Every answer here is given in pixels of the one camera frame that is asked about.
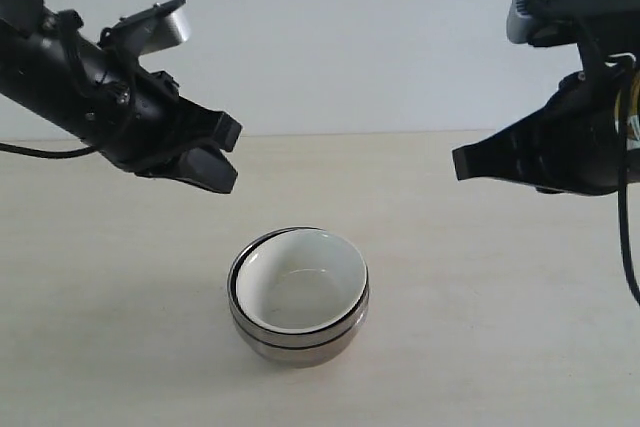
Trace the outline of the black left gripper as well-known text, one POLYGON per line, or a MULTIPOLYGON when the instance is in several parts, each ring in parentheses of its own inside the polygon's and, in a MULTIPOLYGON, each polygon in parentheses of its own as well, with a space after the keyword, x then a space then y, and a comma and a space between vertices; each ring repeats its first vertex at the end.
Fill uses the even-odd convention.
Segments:
POLYGON ((145 70, 118 45, 64 40, 70 76, 64 106, 71 133, 85 145, 66 159, 100 154, 125 172, 230 194, 238 177, 219 150, 232 152, 243 126, 225 111, 183 98, 164 71, 145 70), (197 142, 216 146, 194 147, 197 142))

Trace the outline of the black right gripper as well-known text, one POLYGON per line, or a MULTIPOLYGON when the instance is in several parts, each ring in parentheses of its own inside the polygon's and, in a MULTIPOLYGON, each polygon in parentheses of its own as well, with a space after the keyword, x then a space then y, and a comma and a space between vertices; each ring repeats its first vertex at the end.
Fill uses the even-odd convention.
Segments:
POLYGON ((620 53, 599 66, 597 73, 582 69, 564 77, 544 109, 454 148, 457 179, 489 178, 581 196, 637 185, 637 58, 620 53))

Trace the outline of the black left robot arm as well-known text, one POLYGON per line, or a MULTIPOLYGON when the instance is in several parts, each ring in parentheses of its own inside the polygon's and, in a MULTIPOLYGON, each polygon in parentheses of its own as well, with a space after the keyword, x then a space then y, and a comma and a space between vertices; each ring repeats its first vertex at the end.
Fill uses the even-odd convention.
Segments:
POLYGON ((2 96, 83 144, 67 151, 2 144, 2 151, 55 160, 98 153, 138 177, 231 193, 238 173, 225 155, 241 124, 181 96, 169 73, 140 64, 189 38, 185 4, 170 0, 122 17, 92 42, 75 10, 1 0, 2 96))

